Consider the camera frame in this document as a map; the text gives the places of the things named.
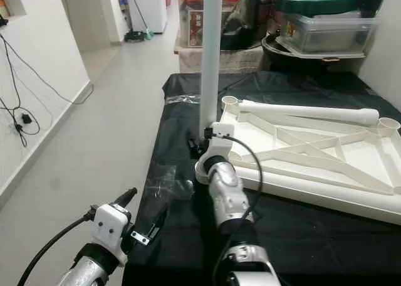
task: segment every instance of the plastic storage container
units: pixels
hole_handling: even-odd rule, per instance
[[[288,14],[281,27],[280,43],[301,54],[363,55],[376,25],[374,18],[329,19]]]
[[[203,0],[178,0],[180,11],[180,45],[202,46]],[[238,0],[223,0],[222,25]]]

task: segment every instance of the mop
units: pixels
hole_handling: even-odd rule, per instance
[[[130,13],[130,9],[129,9],[129,5],[127,3],[128,6],[128,20],[130,23],[130,31],[128,31],[128,33],[124,36],[124,40],[125,41],[130,41],[130,40],[151,40],[154,33],[152,31],[149,30],[148,25],[146,24],[145,19],[143,18],[142,12],[138,6],[137,0],[133,0],[133,2],[135,3],[135,6],[138,9],[139,15],[142,19],[143,24],[145,25],[146,28],[146,32],[142,32],[142,31],[134,31],[133,30],[133,24],[132,24],[132,18],[131,18],[131,13]]]

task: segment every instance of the white refrigerator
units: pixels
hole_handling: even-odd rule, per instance
[[[163,33],[167,24],[167,10],[165,0],[136,0],[142,12],[143,18],[150,31]],[[134,31],[145,31],[138,9],[133,0],[128,0],[132,26]]]

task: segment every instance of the white pvc pipe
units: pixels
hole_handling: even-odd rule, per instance
[[[204,0],[199,133],[217,120],[222,0]]]
[[[379,113],[375,109],[332,109],[329,107],[307,107],[257,103],[248,100],[239,102],[239,109],[246,112],[265,112],[267,114],[340,120],[362,125],[377,125],[379,118]]]

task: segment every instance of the baseboard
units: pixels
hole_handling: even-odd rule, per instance
[[[88,83],[78,92],[78,94],[73,99],[74,102],[81,101],[83,98],[86,97],[87,93],[91,89],[91,81]],[[46,131],[43,138],[36,143],[35,147],[33,147],[30,154],[28,154],[25,160],[19,165],[19,167],[15,170],[14,174],[7,180],[4,184],[3,188],[0,189],[0,210],[3,206],[7,203],[8,199],[14,193],[15,189],[17,188],[18,184],[21,183],[22,178],[26,175],[26,173],[31,169],[32,165],[38,159],[38,157],[43,152],[43,149],[46,145],[50,142],[50,140],[57,134],[60,127],[63,125],[65,120],[71,114],[71,111],[77,105],[69,104],[65,108],[65,110],[60,114],[60,116],[55,120],[54,125],[52,128]]]

